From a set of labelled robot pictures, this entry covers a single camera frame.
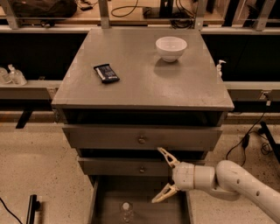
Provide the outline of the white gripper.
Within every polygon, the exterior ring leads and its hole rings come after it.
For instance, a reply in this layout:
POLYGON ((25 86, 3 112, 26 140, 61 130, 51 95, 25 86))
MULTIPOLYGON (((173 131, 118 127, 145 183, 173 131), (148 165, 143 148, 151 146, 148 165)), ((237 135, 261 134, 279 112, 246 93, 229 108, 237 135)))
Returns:
POLYGON ((152 200, 152 203, 162 202, 178 191, 187 191, 194 188, 194 164, 179 162, 170 152, 162 147, 157 150, 164 156, 167 164, 172 169, 172 180, 174 185, 166 184, 152 200))

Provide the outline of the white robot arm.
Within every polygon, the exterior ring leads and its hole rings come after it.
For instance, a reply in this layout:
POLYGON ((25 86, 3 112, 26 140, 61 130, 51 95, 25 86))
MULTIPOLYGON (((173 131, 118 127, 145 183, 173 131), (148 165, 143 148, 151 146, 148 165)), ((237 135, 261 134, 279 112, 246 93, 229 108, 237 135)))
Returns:
POLYGON ((243 195, 276 224, 280 224, 280 193, 265 185, 237 163, 221 160, 216 167, 196 165, 178 161, 162 147, 158 147, 157 150, 172 168, 173 185, 167 183, 151 200, 152 203, 166 200, 178 191, 187 192, 193 189, 223 200, 236 200, 243 195))

